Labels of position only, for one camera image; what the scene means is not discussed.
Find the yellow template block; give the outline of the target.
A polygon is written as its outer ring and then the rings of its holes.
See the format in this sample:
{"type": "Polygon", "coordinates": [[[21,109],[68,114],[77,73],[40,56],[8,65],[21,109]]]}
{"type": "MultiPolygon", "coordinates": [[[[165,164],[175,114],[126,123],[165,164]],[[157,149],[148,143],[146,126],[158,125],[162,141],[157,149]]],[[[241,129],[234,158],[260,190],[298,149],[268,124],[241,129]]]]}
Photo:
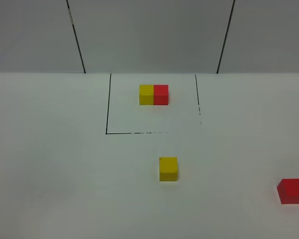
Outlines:
{"type": "Polygon", "coordinates": [[[154,85],[140,85],[139,104],[154,105],[154,85]]]}

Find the red template block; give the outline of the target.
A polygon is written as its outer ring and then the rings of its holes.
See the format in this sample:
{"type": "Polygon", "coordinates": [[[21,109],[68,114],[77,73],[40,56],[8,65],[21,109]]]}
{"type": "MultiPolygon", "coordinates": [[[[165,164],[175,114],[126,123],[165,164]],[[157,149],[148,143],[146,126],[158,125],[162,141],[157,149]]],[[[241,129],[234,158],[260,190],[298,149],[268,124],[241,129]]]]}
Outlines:
{"type": "Polygon", "coordinates": [[[169,103],[168,85],[154,85],[153,94],[154,94],[154,98],[153,98],[154,105],[168,105],[169,103]]]}

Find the loose red block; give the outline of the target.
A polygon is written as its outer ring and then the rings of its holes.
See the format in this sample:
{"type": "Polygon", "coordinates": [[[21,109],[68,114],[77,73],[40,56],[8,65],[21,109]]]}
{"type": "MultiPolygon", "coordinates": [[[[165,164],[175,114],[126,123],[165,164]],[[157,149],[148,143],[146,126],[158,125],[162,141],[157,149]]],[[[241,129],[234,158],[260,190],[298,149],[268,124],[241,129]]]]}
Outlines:
{"type": "Polygon", "coordinates": [[[277,192],[281,204],[299,204],[299,178],[282,179],[277,192]]]}

